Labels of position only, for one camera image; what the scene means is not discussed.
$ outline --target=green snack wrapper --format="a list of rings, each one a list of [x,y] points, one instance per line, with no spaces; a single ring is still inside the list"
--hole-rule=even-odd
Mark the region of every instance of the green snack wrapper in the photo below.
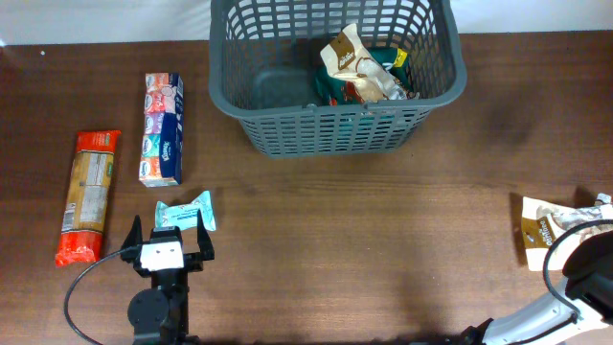
[[[407,91],[409,99],[415,98],[411,97],[414,90],[405,72],[409,67],[409,57],[405,51],[399,48],[371,48],[368,52],[377,63],[398,79],[400,86]],[[319,67],[315,72],[314,87],[327,105],[363,103],[353,84],[331,77],[326,66]]]

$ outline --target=spaghetti package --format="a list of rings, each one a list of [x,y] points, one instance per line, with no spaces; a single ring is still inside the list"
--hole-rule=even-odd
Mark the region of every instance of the spaghetti package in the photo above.
[[[56,266],[100,259],[108,188],[119,130],[80,132],[70,175]]]

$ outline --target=tissue box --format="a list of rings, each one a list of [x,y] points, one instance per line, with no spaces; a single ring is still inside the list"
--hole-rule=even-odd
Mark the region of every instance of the tissue box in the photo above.
[[[139,179],[147,187],[181,184],[183,81],[178,73],[145,77],[145,132]]]

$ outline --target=wooden table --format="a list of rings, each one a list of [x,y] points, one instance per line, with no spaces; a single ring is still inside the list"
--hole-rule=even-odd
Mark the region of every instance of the wooden table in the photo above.
[[[4,48],[0,343],[81,343],[61,306],[85,265],[55,268],[54,254],[84,129],[123,132],[106,253],[135,215],[153,226],[157,200],[212,191],[216,260],[190,276],[191,331],[205,339],[457,334],[528,304],[545,287],[516,240],[521,196],[589,206],[613,193],[613,34],[461,39],[463,96],[403,148],[285,160],[258,153],[213,105],[205,42]],[[147,189],[137,180],[144,73],[158,71],[186,85],[185,183]],[[193,230],[184,236],[194,241]],[[126,308],[147,287],[116,260],[81,283],[71,313],[99,341],[131,343]]]

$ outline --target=chocolate snack bag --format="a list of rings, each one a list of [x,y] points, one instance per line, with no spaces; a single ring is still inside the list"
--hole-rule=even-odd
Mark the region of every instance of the chocolate snack bag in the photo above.
[[[406,92],[408,99],[418,99],[420,93],[413,92],[406,71],[409,69],[409,58],[405,51],[398,48],[370,48],[368,52],[386,71],[396,77],[397,84]],[[351,81],[339,80],[328,74],[326,66],[320,66],[315,72],[314,88],[324,104],[361,104],[364,100],[359,96]]]
[[[56,266],[100,259],[119,130],[80,132],[56,253]]]
[[[346,93],[360,104],[407,99],[407,91],[401,82],[381,67],[362,45],[355,24],[343,29],[322,49],[320,56],[329,76],[345,81]]]
[[[526,247],[528,269],[543,269],[545,255],[552,244],[573,227],[591,220],[613,219],[613,206],[608,195],[600,194],[596,206],[574,209],[524,197],[521,232]],[[552,255],[550,270],[560,270],[583,241],[613,230],[611,225],[594,226],[579,231],[564,241]]]

